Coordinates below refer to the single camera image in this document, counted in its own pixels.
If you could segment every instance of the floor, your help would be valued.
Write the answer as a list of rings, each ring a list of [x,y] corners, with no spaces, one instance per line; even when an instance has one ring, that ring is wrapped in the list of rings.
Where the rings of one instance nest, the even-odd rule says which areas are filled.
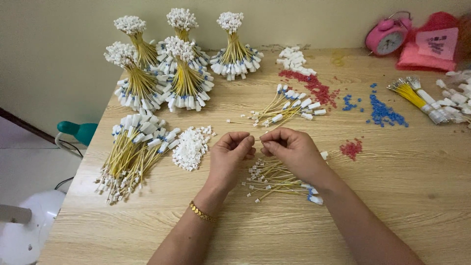
[[[0,117],[0,204],[16,206],[37,192],[54,189],[75,175],[80,162],[80,158]],[[59,190],[67,193],[69,185],[67,182]],[[3,226],[0,223],[0,237]]]

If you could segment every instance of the woman's right hand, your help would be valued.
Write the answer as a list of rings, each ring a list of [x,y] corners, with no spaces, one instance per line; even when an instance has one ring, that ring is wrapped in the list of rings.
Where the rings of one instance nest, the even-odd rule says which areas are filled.
[[[277,128],[260,137],[261,152],[280,159],[300,180],[326,188],[329,178],[337,174],[322,159],[309,134],[288,128]]]

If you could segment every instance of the forearm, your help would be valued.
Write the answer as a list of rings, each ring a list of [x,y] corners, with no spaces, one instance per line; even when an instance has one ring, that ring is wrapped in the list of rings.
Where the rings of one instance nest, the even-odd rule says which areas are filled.
[[[205,185],[193,202],[204,214],[217,217],[227,192]],[[215,223],[187,208],[147,265],[201,264]]]
[[[423,265],[335,172],[329,174],[318,191],[359,265]]]

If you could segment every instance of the pink alarm clock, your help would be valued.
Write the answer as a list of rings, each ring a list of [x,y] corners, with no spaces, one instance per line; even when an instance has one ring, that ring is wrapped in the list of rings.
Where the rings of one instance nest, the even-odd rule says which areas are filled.
[[[408,13],[409,18],[401,17],[393,19],[398,13]],[[381,20],[376,27],[366,36],[365,44],[375,55],[386,55],[399,49],[412,28],[411,13],[399,11],[392,16]]]

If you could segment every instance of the paper label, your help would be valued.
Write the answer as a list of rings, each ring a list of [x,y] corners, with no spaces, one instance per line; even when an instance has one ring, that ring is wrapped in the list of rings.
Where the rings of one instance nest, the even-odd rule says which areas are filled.
[[[417,33],[415,43],[419,45],[419,54],[453,60],[458,28],[448,28]]]

